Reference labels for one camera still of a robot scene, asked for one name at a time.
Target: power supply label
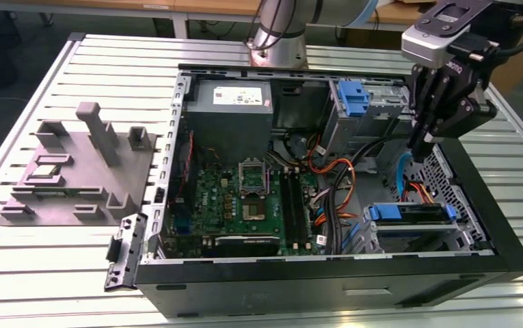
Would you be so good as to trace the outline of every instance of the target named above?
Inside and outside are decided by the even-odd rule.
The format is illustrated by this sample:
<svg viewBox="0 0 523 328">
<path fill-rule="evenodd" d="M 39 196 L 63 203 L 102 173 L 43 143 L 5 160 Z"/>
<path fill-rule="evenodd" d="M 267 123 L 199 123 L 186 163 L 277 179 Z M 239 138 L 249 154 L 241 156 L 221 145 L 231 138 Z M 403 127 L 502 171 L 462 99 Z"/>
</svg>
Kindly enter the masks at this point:
<svg viewBox="0 0 523 328">
<path fill-rule="evenodd" d="M 263 105 L 261 87 L 217 87 L 213 93 L 215 105 Z"/>
</svg>

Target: case hinge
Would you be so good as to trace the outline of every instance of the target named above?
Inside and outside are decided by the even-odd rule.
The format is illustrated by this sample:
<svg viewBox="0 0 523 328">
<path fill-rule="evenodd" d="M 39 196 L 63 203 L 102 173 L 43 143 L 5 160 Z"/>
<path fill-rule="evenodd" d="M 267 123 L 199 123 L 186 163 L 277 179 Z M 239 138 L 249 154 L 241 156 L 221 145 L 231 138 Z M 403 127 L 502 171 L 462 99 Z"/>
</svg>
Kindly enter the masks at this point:
<svg viewBox="0 0 523 328">
<path fill-rule="evenodd" d="M 106 259 L 111 264 L 107 271 L 106 292 L 137 289 L 134 280 L 141 260 L 146 221 L 147 216 L 143 213 L 122 219 L 118 235 L 111 238 L 107 250 Z"/>
</svg>

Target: label sticker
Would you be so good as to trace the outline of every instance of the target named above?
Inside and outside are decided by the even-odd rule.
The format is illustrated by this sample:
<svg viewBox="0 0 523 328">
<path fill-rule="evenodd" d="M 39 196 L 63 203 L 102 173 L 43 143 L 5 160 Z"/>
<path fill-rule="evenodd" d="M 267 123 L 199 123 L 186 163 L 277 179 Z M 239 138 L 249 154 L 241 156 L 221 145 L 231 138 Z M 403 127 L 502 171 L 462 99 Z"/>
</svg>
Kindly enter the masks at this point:
<svg viewBox="0 0 523 328">
<path fill-rule="evenodd" d="M 262 105 L 261 87 L 217 87 L 213 92 L 215 105 Z"/>
<path fill-rule="evenodd" d="M 317 151 L 318 151 L 318 153 L 319 153 L 321 155 L 325 156 L 325 154 L 326 154 L 326 149 L 325 149 L 321 145 L 317 145 Z"/>
<path fill-rule="evenodd" d="M 317 236 L 317 244 L 326 246 L 326 236 L 323 236 L 321 234 Z"/>
<path fill-rule="evenodd" d="M 166 10 L 170 9 L 167 5 L 143 5 L 143 7 L 149 9 L 166 9 Z"/>
</svg>

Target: slotted aluminum work surface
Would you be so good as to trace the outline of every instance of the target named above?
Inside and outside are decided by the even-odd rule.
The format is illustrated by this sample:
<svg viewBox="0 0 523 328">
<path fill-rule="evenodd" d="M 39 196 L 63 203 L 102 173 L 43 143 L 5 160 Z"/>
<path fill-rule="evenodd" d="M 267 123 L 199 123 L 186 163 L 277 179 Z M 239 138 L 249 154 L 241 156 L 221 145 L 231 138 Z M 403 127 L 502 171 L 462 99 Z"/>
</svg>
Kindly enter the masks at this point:
<svg viewBox="0 0 523 328">
<path fill-rule="evenodd" d="M 321 46 L 309 47 L 309 62 L 313 69 L 403 74 L 413 66 L 398 52 Z M 66 120 L 71 130 L 85 130 L 75 122 L 81 101 L 101 103 L 117 131 L 145 125 L 163 147 L 179 63 L 247 65 L 247 51 L 238 42 L 91 35 L 69 41 L 0 147 L 0 202 L 33 157 L 39 121 Z M 523 243 L 523 125 L 498 93 L 489 94 L 502 112 L 461 140 Z M 154 164 L 162 160 L 163 152 Z M 153 196 L 149 187 L 146 199 Z M 138 291 L 103 292 L 114 233 L 113 227 L 0 227 L 0 325 L 523 327 L 523 277 L 434 308 L 166 319 Z"/>
</svg>

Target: floor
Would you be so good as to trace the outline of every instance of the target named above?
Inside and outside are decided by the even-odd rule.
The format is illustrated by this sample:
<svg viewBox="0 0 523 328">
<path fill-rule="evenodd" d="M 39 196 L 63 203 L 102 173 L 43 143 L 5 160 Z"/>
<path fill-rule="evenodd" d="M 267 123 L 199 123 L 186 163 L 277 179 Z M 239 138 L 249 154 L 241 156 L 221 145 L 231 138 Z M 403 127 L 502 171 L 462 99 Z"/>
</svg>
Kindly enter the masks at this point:
<svg viewBox="0 0 523 328">
<path fill-rule="evenodd" d="M 58 14 L 54 26 L 45 27 L 35 13 L 18 13 L 15 24 L 22 35 L 22 44 L 10 50 L 13 61 L 19 71 L 19 80 L 0 90 L 0 97 L 27 100 L 34 93 L 47 69 L 63 47 L 65 41 L 74 31 L 123 36 L 157 36 L 157 28 L 162 36 L 173 37 L 173 24 L 167 20 L 154 22 L 149 18 L 126 18 L 105 16 L 78 16 Z M 219 23 L 202 27 L 198 22 L 190 23 L 191 38 L 209 40 L 245 40 L 250 31 L 249 23 Z M 337 46 L 334 29 L 313 27 L 307 29 L 307 43 Z M 523 118 L 523 82 L 509 98 L 513 107 Z M 25 101 L 0 100 L 0 144 L 14 122 L 25 108 Z"/>
</svg>

